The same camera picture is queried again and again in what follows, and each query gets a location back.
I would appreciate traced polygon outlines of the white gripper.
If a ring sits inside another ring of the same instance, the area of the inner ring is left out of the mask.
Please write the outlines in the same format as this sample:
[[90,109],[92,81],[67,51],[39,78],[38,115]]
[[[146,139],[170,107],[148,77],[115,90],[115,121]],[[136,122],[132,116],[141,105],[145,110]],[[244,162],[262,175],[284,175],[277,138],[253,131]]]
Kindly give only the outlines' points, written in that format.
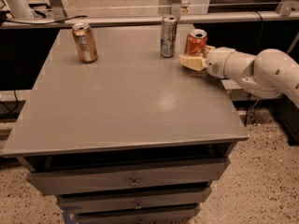
[[206,45],[204,49],[205,58],[203,56],[180,54],[179,62],[182,66],[194,71],[206,69],[211,76],[224,78],[224,66],[233,52],[235,52],[234,49],[226,47],[215,48]]

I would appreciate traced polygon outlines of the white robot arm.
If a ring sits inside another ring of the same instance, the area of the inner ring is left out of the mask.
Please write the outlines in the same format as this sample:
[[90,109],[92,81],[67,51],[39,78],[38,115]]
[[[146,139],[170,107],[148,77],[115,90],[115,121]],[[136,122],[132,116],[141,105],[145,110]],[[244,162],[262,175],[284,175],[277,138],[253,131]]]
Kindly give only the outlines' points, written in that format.
[[299,107],[299,64],[278,49],[251,55],[207,46],[198,55],[180,54],[179,62],[194,71],[206,70],[213,77],[231,79],[243,90],[263,99],[285,94]]

